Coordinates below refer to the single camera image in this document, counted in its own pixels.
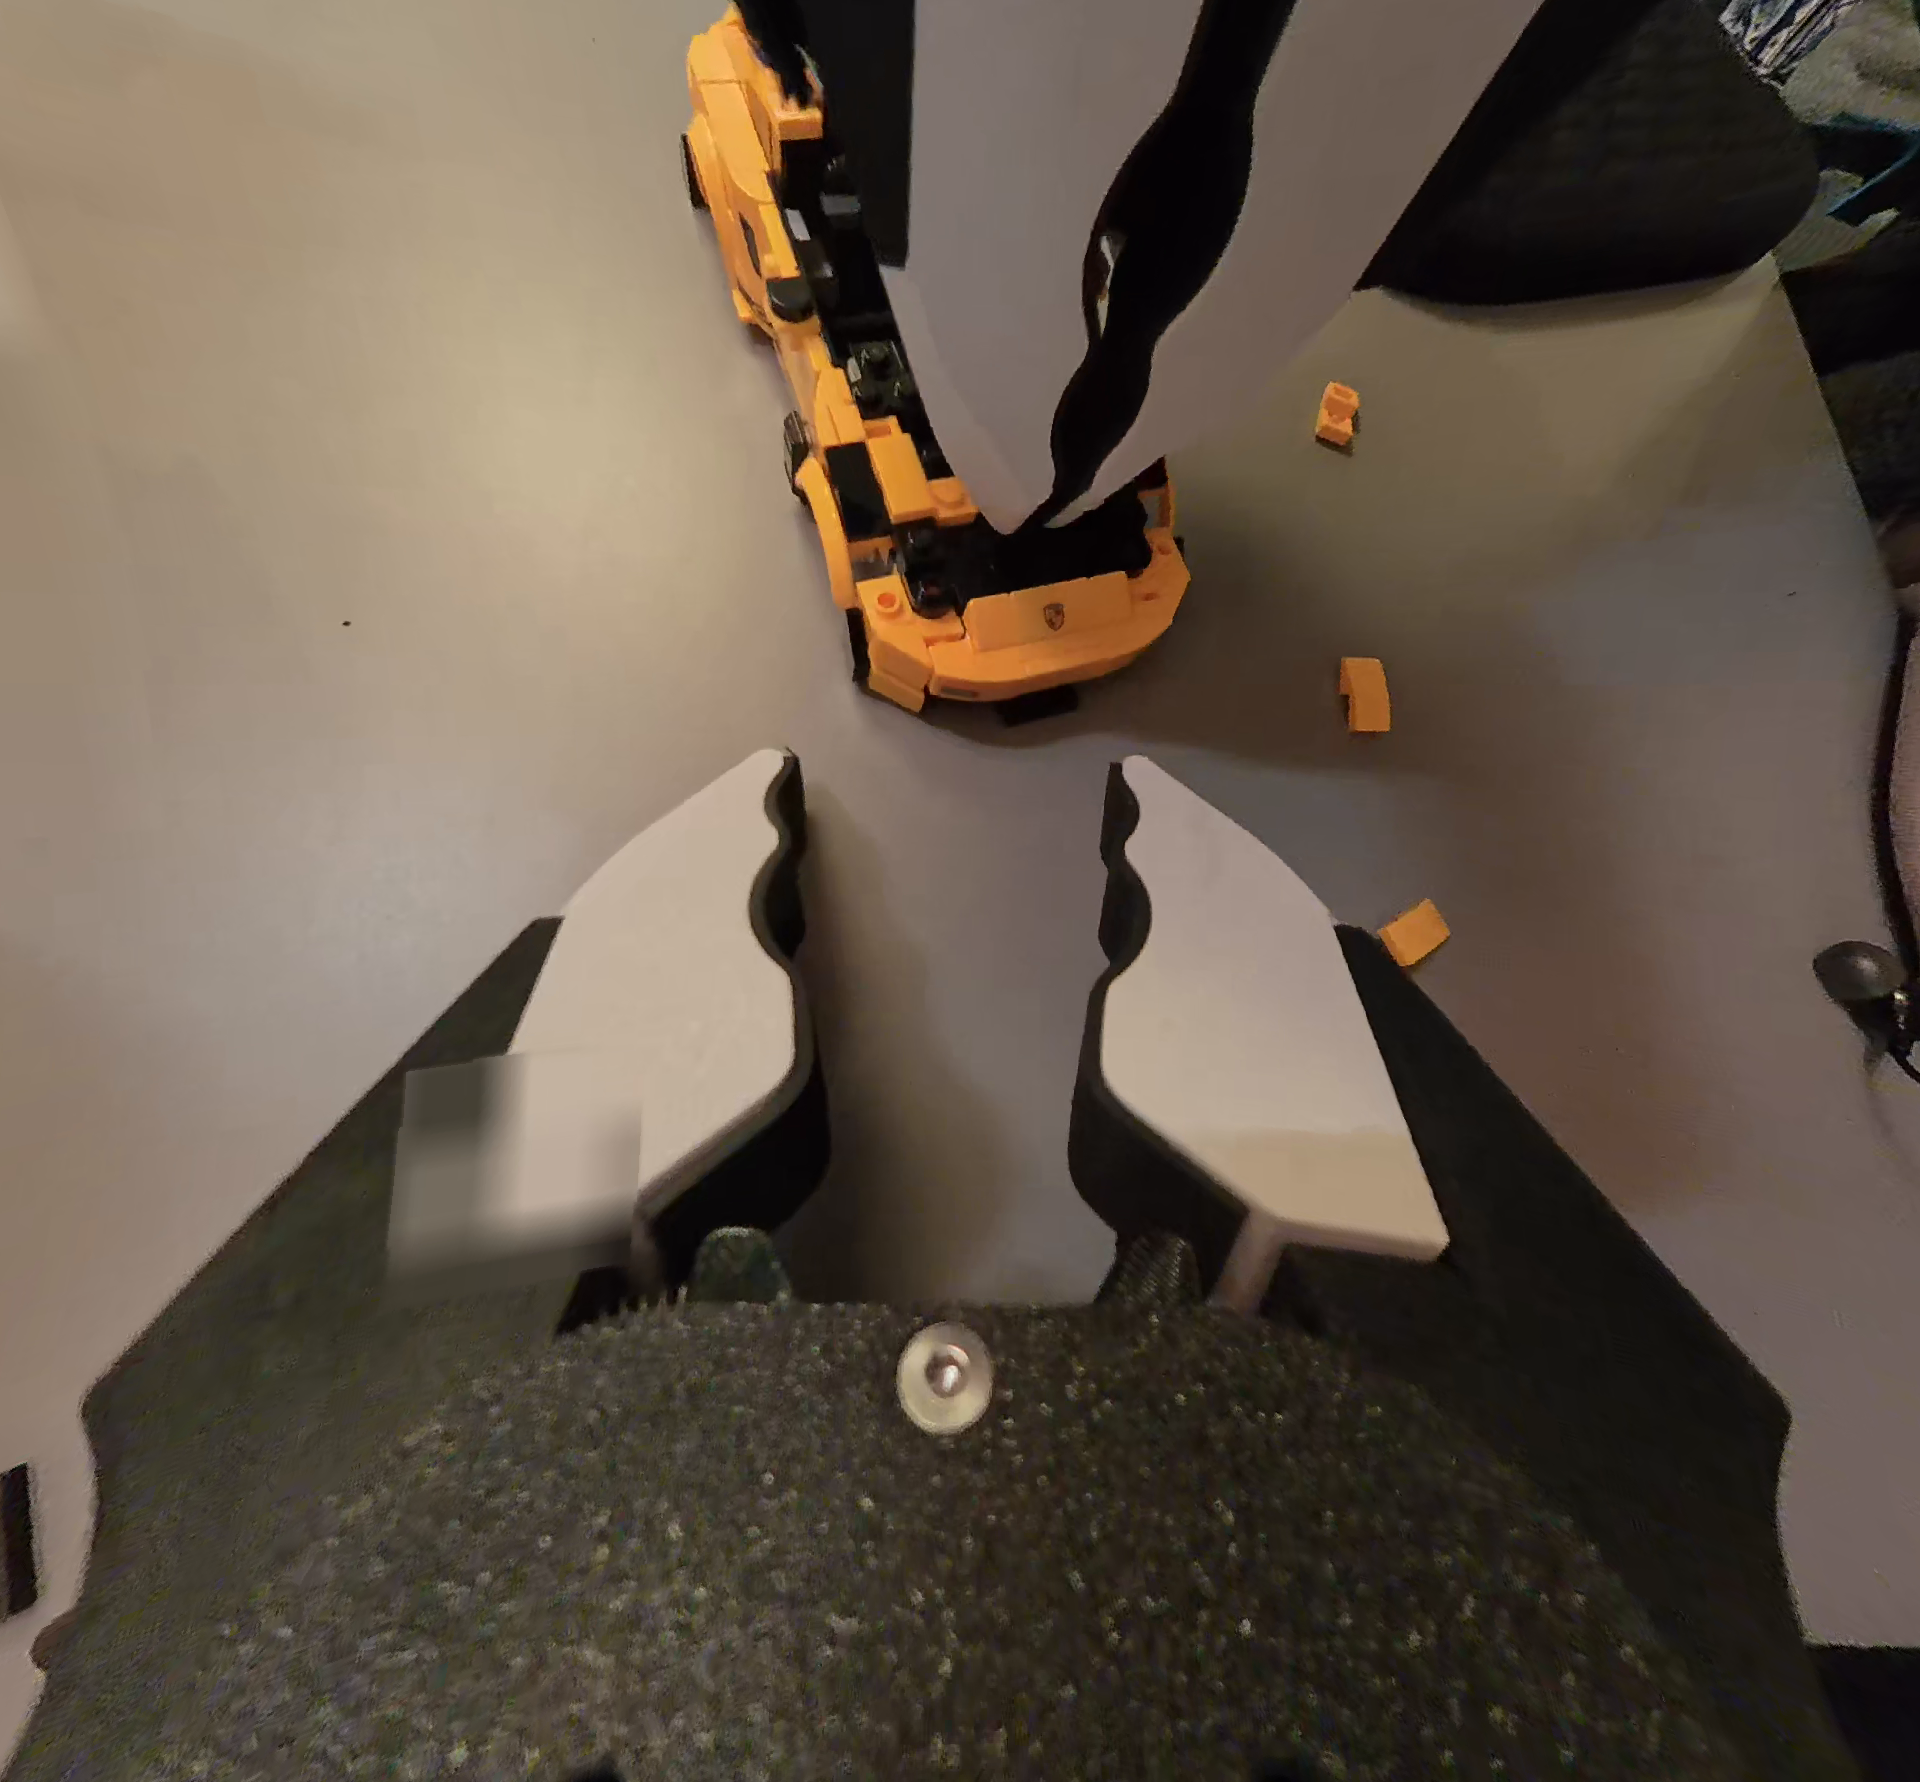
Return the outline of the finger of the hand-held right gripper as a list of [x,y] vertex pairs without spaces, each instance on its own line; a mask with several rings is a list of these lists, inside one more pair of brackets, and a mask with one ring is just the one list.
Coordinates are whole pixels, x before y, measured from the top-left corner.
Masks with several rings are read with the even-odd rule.
[[1104,0],[1149,60],[1094,171],[1070,522],[1250,396],[1346,299],[1546,0]]
[[916,0],[907,252],[887,274],[925,409],[988,523],[1047,503],[1085,352],[1081,267],[1201,0]]

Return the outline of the black earphone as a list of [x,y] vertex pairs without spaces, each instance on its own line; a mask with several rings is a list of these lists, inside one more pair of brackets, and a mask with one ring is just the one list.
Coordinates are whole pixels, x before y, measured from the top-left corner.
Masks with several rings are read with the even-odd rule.
[[1845,939],[1817,951],[1811,973],[1863,1035],[1868,1056],[1917,1082],[1917,998],[1902,961],[1879,944]]

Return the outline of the black quilted cushion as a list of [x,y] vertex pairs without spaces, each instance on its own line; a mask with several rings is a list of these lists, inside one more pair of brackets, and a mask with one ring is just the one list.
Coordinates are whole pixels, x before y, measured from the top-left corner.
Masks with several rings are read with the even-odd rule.
[[1664,0],[1435,217],[1404,293],[1524,306],[1734,276],[1808,210],[1811,133],[1697,0]]

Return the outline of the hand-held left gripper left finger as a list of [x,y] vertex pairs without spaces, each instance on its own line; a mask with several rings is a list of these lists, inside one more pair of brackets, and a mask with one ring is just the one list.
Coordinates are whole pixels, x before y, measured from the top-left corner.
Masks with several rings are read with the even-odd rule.
[[776,1233],[829,1165],[799,975],[803,768],[763,747],[582,882],[510,1040],[510,1247],[678,1289]]

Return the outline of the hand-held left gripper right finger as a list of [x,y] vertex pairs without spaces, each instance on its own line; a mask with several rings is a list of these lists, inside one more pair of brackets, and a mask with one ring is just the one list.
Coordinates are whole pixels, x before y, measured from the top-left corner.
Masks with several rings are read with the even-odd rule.
[[1185,1247],[1215,1306],[1264,1303],[1308,1255],[1443,1266],[1449,1230],[1329,905],[1148,758],[1111,766],[1098,850],[1068,1165],[1116,1248]]

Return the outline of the orange lego car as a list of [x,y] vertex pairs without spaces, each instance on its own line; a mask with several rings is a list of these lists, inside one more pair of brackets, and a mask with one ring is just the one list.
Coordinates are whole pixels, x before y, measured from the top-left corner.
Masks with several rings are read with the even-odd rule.
[[692,36],[685,71],[690,202],[777,362],[781,471],[854,682],[910,715],[1074,706],[1164,639],[1186,592],[1165,463],[1061,525],[989,525],[924,409],[817,79],[789,96],[734,5]]

